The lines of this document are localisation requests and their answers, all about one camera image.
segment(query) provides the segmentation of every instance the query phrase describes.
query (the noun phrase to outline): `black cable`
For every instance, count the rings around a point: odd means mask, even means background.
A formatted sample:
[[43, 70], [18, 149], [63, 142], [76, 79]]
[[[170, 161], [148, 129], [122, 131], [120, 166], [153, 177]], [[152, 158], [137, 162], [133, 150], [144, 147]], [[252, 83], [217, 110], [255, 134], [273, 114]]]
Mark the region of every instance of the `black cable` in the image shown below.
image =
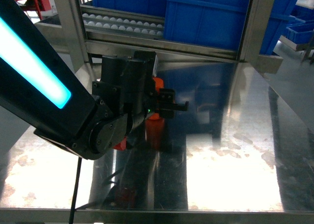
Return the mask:
[[71, 204], [69, 224], [73, 224], [73, 221], [74, 221], [75, 204], [77, 202], [77, 196], [78, 196], [79, 175], [80, 175], [81, 165], [82, 165], [82, 158], [79, 157], [78, 158], [77, 177], [76, 177], [76, 180], [75, 180], [75, 186], [74, 186], [74, 191], [73, 191], [73, 198], [72, 198], [72, 204]]

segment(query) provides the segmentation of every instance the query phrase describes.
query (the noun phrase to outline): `white ball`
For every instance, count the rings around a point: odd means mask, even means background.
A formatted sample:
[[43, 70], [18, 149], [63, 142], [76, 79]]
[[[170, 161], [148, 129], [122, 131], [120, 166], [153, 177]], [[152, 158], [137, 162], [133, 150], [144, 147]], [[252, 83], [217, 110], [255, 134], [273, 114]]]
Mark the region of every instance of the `white ball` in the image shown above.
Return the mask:
[[126, 28], [123, 25], [121, 25], [119, 26], [119, 30], [126, 30]]
[[95, 26], [95, 22], [90, 21], [89, 23], [87, 23], [87, 25]]
[[111, 26], [109, 24], [104, 24], [103, 28], [107, 28], [107, 29], [110, 29]]
[[117, 25], [112, 25], [111, 29], [118, 29], [118, 26]]

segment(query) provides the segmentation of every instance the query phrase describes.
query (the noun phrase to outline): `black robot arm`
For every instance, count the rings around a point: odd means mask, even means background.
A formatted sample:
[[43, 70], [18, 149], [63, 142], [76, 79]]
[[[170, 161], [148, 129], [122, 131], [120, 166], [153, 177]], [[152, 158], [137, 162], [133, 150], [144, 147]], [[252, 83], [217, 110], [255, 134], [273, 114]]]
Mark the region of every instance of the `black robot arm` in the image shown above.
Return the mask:
[[154, 52], [103, 57], [90, 95], [14, 0], [0, 0], [0, 40], [0, 105], [80, 157], [100, 158], [155, 112], [187, 110], [157, 92]]

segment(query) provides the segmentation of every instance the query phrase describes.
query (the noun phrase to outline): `reflective surface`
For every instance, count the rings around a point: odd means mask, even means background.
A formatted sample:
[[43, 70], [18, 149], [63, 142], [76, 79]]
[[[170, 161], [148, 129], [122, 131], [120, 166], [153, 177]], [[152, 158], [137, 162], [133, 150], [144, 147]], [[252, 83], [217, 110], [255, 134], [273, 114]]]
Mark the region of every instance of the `reflective surface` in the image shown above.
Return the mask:
[[35, 136], [34, 130], [29, 127], [0, 155], [0, 209], [71, 207], [78, 159]]
[[130, 151], [84, 161], [79, 209], [314, 211], [314, 137], [252, 67], [158, 75], [189, 111], [147, 121]]
[[[313, 134], [251, 66], [200, 65], [157, 74], [188, 112], [146, 121], [131, 150], [83, 160], [76, 222], [313, 223]], [[45, 213], [70, 208], [77, 158], [32, 130], [3, 160], [0, 220], [18, 207], [66, 222]]]

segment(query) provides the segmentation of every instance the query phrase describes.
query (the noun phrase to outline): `metal shelf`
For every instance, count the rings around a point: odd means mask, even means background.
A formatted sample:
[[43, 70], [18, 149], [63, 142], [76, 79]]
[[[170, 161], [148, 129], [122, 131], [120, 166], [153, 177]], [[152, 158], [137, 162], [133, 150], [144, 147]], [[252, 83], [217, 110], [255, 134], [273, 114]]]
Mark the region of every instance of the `metal shelf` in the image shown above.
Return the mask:
[[295, 44], [293, 41], [287, 39], [285, 36], [280, 36], [279, 41], [287, 45], [289, 48], [293, 49], [294, 51], [303, 51], [306, 50], [309, 44]]

